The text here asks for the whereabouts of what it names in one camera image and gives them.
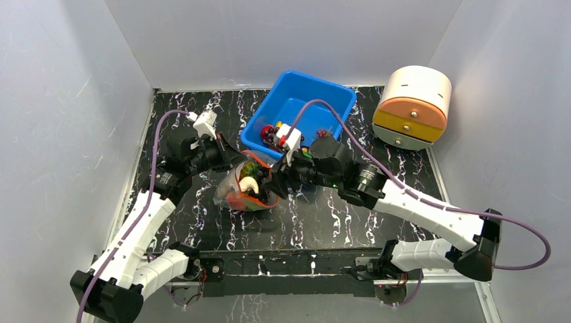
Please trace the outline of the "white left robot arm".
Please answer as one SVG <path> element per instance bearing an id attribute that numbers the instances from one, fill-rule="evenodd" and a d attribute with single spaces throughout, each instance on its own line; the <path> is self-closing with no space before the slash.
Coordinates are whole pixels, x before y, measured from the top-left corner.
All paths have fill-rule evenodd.
<path id="1" fill-rule="evenodd" d="M 152 167 L 135 206 L 101 256 L 87 271 L 76 271 L 70 287 L 79 304 L 77 322 L 84 314 L 106 322 L 134 322 L 144 301 L 171 280 L 196 281 L 207 265 L 198 249 L 175 242 L 145 265 L 141 261 L 163 222 L 204 172 L 226 172 L 246 157 L 221 133 L 185 139 L 180 156 L 159 158 L 154 144 Z"/>

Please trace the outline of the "toy peach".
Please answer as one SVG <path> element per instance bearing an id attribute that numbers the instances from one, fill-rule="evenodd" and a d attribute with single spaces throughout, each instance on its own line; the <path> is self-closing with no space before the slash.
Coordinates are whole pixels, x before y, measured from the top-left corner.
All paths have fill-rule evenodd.
<path id="1" fill-rule="evenodd" d="M 229 209 L 238 211 L 248 211 L 250 208 L 248 206 L 248 196 L 244 196 L 240 192 L 230 191 L 226 197 L 225 202 Z"/>

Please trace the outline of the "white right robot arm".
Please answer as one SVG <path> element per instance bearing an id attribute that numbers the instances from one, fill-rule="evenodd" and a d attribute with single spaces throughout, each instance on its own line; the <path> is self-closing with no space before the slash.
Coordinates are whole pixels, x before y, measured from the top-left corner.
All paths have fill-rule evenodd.
<path id="1" fill-rule="evenodd" d="M 395 279 L 422 268 L 454 269 L 476 281 L 492 279 L 501 238 L 501 221 L 491 216 L 462 215 L 451 205 L 410 188 L 400 188 L 374 164 L 356 161 L 331 137 L 317 139 L 305 154 L 288 153 L 273 164 L 261 187 L 281 198 L 289 188 L 313 184 L 337 189 L 357 207 L 394 215 L 431 231 L 437 240 L 390 240 L 378 260 L 358 266 L 365 279 Z"/>

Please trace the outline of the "toy pineapple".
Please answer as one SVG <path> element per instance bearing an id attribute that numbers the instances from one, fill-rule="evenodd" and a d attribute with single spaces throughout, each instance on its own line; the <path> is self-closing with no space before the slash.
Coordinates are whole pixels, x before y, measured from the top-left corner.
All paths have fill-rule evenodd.
<path id="1" fill-rule="evenodd" d="M 257 175 L 259 169 L 259 165 L 255 161 L 246 161 L 242 168 L 240 169 L 239 179 L 243 179 L 245 177 L 252 177 L 254 178 Z"/>

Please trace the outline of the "green toy starfruit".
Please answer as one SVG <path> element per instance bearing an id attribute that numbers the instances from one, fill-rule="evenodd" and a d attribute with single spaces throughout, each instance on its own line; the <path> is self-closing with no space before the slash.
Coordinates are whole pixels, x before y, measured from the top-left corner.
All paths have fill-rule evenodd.
<path id="1" fill-rule="evenodd" d="M 246 206 L 249 211 L 261 211 L 264 209 L 270 209 L 275 206 L 275 204 L 265 204 L 258 200 L 246 200 Z"/>

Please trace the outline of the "clear zip top bag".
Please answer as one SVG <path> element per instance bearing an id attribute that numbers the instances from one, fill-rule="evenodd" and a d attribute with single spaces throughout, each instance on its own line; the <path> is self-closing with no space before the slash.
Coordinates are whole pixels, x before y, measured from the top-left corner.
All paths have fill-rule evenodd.
<path id="1" fill-rule="evenodd" d="M 275 160 L 259 151 L 244 150 L 245 160 L 234 166 L 217 186 L 213 196 L 216 206 L 235 211 L 261 211 L 275 207 L 279 197 L 263 182 L 271 178 Z"/>

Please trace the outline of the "white toy mushroom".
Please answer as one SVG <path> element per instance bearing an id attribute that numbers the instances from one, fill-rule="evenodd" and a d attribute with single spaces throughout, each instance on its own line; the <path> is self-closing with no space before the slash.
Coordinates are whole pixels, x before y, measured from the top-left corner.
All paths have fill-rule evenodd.
<path id="1" fill-rule="evenodd" d="M 245 177 L 238 182 L 238 185 L 241 192 L 259 194 L 259 185 L 255 178 Z"/>

